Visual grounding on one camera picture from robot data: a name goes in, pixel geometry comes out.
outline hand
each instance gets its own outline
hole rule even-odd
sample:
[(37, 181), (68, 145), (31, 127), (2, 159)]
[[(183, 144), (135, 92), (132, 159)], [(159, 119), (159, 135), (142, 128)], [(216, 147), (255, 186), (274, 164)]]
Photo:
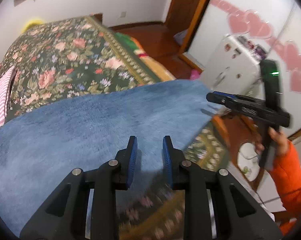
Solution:
[[(268, 134), (272, 138), (273, 141), (277, 143), (277, 151), (276, 156), (284, 156), (289, 150), (289, 141), (287, 140), (285, 134), (282, 132), (276, 132), (273, 128), (269, 128)], [(259, 138), (255, 143), (255, 152), (257, 154), (261, 154), (264, 150), (264, 146), (261, 143), (262, 138)]]

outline blue towel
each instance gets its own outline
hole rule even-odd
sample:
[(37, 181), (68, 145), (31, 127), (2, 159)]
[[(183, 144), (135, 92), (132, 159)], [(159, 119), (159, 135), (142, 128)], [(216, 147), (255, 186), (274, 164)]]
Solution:
[(98, 168), (138, 139), (131, 188), (117, 192), (124, 210), (162, 172), (162, 140), (187, 147), (219, 107), (199, 81), (175, 80), (69, 98), (19, 116), (0, 129), (0, 216), (15, 235), (76, 167)]

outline metal screw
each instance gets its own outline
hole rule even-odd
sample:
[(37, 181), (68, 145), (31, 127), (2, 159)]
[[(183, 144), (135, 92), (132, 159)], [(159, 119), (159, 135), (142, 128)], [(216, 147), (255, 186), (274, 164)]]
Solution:
[(189, 167), (189, 166), (192, 165), (192, 163), (191, 163), (191, 161), (189, 161), (189, 160), (184, 160), (184, 161), (182, 161), (182, 165), (183, 165), (184, 167)]
[(76, 169), (73, 169), (71, 173), (72, 173), (73, 175), (77, 176), (77, 175), (81, 174), (82, 171), (81, 171), (81, 169), (76, 168)]
[(228, 170), (226, 170), (226, 169), (220, 169), (219, 170), (219, 174), (221, 174), (222, 176), (227, 176), (228, 175)]
[(108, 165), (109, 166), (116, 166), (118, 164), (118, 160), (110, 160), (109, 162), (108, 162)]

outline black handheld device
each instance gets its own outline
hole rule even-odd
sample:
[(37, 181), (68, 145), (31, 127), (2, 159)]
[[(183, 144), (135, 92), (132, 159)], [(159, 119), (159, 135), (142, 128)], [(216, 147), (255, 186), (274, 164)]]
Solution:
[(280, 126), (289, 127), (290, 114), (281, 108), (280, 73), (276, 62), (264, 59), (260, 62), (260, 69), (265, 88), (265, 100), (217, 91), (208, 93), (206, 98), (209, 102), (224, 105), (238, 114), (261, 121), (263, 126), (262, 144), (265, 149), (261, 154), (259, 166), (266, 170), (272, 170), (276, 143), (270, 138), (268, 129), (273, 127), (279, 131)]
[(91, 239), (118, 239), (115, 190), (127, 190), (133, 179), (137, 138), (98, 169), (73, 169), (37, 209), (20, 233), (21, 240), (79, 240), (85, 238), (90, 189), (94, 189)]
[(279, 240), (278, 226), (246, 189), (226, 170), (202, 169), (163, 139), (163, 158), (173, 190), (185, 190), (184, 239), (212, 239), (207, 190), (210, 190), (217, 239)]

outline orange jacket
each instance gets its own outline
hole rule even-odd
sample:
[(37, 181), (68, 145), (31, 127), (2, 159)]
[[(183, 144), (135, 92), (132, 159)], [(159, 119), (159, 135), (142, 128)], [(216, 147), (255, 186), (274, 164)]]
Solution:
[[(275, 159), (274, 169), (269, 174), (275, 182), (283, 207), (294, 217), (298, 218), (301, 215), (301, 190), (284, 196), (301, 188), (301, 164), (297, 151), (291, 142), (289, 142), (287, 154)], [(282, 233), (285, 235), (293, 224), (294, 222), (281, 225)]]

